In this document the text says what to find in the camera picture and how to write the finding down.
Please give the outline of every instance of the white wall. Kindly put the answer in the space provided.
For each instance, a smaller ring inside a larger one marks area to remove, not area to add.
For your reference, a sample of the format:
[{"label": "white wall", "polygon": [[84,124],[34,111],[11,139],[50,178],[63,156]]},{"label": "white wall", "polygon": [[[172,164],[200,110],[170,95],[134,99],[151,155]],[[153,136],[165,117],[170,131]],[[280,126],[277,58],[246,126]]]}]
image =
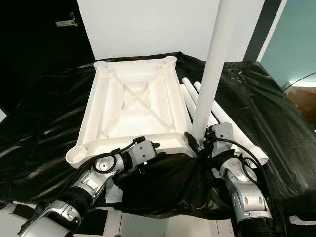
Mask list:
[{"label": "white wall", "polygon": [[[227,61],[242,61],[264,0],[238,0]],[[205,60],[219,0],[77,0],[95,58],[182,51]]]},{"label": "white wall", "polygon": [[6,114],[0,109],[0,122],[6,117]]}]

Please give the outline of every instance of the black plastic sheet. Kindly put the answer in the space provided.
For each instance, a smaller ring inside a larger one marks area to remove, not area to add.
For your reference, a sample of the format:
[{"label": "black plastic sheet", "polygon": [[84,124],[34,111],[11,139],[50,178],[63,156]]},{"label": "black plastic sheet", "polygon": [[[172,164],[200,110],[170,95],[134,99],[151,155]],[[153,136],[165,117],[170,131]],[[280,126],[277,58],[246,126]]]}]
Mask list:
[{"label": "black plastic sheet", "polygon": [[[107,61],[167,55],[177,57],[179,79],[201,80],[205,63],[180,52]],[[65,186],[75,171],[65,154],[76,143],[94,74],[92,65],[46,73],[0,124],[1,201],[48,203]],[[273,79],[258,63],[227,63],[216,100],[268,154],[268,181],[285,213],[315,215],[316,136]],[[124,212],[155,218],[232,215],[223,181],[205,161],[183,154],[150,162],[145,174],[122,174],[115,183],[124,192],[116,208]]]}]

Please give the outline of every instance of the teal wall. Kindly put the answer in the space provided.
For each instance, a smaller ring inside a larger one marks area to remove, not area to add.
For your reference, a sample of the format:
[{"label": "teal wall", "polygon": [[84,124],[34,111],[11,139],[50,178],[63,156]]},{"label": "teal wall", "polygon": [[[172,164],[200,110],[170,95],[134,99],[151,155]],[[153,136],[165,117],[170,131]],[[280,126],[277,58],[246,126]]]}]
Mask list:
[{"label": "teal wall", "polygon": [[283,88],[316,71],[316,0],[287,1],[261,64]]}]

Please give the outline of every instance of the white plastic tray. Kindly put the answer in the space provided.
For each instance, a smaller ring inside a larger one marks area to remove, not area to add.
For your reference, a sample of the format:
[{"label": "white plastic tray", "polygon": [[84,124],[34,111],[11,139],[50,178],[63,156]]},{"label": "white plastic tray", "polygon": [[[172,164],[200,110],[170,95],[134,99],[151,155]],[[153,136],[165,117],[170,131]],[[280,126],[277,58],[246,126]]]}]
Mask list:
[{"label": "white plastic tray", "polygon": [[158,152],[195,154],[183,133],[191,122],[175,72],[176,57],[94,63],[96,74],[76,145],[66,161],[79,168],[99,153],[144,135]]}]

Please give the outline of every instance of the black tarp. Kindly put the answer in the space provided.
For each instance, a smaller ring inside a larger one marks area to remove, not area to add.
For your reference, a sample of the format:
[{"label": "black tarp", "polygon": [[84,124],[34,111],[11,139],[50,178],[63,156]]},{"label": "black tarp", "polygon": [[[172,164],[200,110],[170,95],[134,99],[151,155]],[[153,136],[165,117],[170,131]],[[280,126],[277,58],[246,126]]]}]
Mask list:
[{"label": "black tarp", "polygon": [[[200,81],[205,63],[180,52],[107,61],[177,57],[178,78]],[[48,203],[74,169],[65,154],[75,145],[94,79],[92,65],[43,75],[0,124],[0,200]],[[226,63],[217,102],[268,154],[265,169],[285,214],[316,214],[316,135],[259,63]],[[229,218],[221,180],[201,160],[183,154],[149,163],[145,174],[122,174],[124,212],[163,218],[189,214]]]}]

